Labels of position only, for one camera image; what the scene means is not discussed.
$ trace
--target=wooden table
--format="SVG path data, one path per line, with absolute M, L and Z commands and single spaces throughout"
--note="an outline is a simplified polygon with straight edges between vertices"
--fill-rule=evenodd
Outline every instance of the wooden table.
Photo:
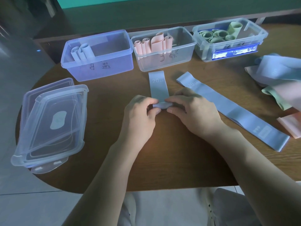
M 205 63 L 194 53 L 187 63 L 163 68 L 170 95 L 182 86 L 176 79 L 186 71 L 214 90 L 285 132 L 276 118 L 292 113 L 282 111 L 271 96 L 244 71 L 256 56 L 272 52 L 301 58 L 301 26 L 263 25 L 269 36 L 259 52 Z M 48 71 L 33 87 L 41 87 L 72 77 L 60 64 Z M 123 110 L 137 94 L 151 96 L 148 73 L 134 69 L 105 78 L 77 82 L 89 88 L 85 145 L 57 169 L 36 175 L 47 184 L 68 192 L 83 193 L 100 168 L 109 147 L 117 140 Z M 291 138 L 282 152 L 276 152 L 237 124 L 221 115 L 229 126 L 238 129 L 264 156 L 294 180 L 301 180 L 301 141 Z M 17 120 L 16 138 L 20 116 Z M 152 137 L 139 153 L 129 175 L 127 190 L 180 189 L 237 185 L 229 167 L 212 146 L 190 133 L 180 120 L 162 111 L 156 117 Z

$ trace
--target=blue resistance band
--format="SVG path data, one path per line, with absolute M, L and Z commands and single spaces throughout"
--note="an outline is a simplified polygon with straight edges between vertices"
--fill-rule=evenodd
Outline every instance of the blue resistance band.
M 172 106 L 171 102 L 165 102 L 164 100 L 169 97 L 167 85 L 165 82 L 165 76 L 163 71 L 149 72 L 150 79 L 150 93 L 152 98 L 159 100 L 159 103 L 154 104 L 153 107 L 159 107 L 160 109 L 167 109 Z
M 290 138 L 288 135 L 275 129 L 248 110 L 240 107 L 238 104 L 214 91 L 209 86 L 201 83 L 189 72 L 180 76 L 177 79 L 177 82 L 192 89 L 208 101 L 213 102 L 220 113 L 246 129 L 277 152 L 281 151 Z

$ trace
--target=folded resistance band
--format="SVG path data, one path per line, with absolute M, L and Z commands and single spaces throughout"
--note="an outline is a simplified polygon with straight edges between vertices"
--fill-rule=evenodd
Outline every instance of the folded resistance band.
M 153 107 L 167 109 L 168 107 L 172 106 L 171 102 L 165 102 L 165 99 L 169 97 L 169 93 L 165 82 L 164 72 L 149 72 L 148 76 L 150 79 L 151 96 L 152 98 L 156 98 L 159 100 L 159 103 L 153 104 Z
M 208 101 L 213 102 L 219 112 L 246 129 L 277 152 L 281 151 L 290 138 L 288 135 L 275 129 L 248 110 L 214 91 L 209 86 L 201 83 L 189 72 L 180 76 L 177 79 L 177 82 L 202 95 Z

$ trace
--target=green wall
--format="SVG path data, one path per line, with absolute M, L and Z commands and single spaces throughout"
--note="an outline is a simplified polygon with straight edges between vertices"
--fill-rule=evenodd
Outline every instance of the green wall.
M 58 0 L 62 9 L 85 6 L 85 5 L 96 5 L 109 2 L 126 1 L 126 0 Z

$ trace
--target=container lid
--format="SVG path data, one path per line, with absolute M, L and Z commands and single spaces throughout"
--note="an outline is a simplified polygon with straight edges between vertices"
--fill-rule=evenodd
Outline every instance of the container lid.
M 83 44 L 90 45 L 95 57 L 86 60 L 75 61 L 71 55 L 74 47 Z M 105 61 L 133 53 L 133 46 L 126 30 L 117 30 L 96 35 L 90 35 L 78 39 L 69 40 L 65 43 L 61 58 L 62 68 L 72 68 L 95 62 Z
M 11 163 L 39 165 L 79 152 L 84 146 L 88 91 L 86 85 L 77 85 L 39 95 Z
M 33 108 L 33 105 L 36 102 L 36 98 L 45 92 L 52 91 L 55 89 L 60 89 L 68 86 L 74 86 L 74 82 L 72 78 L 66 78 L 59 80 L 54 83 L 50 83 L 48 85 L 33 89 L 24 94 L 23 102 L 22 102 L 22 111 L 21 111 L 21 122 L 20 122 L 20 134 L 24 129 L 26 121 L 29 117 L 29 114 Z

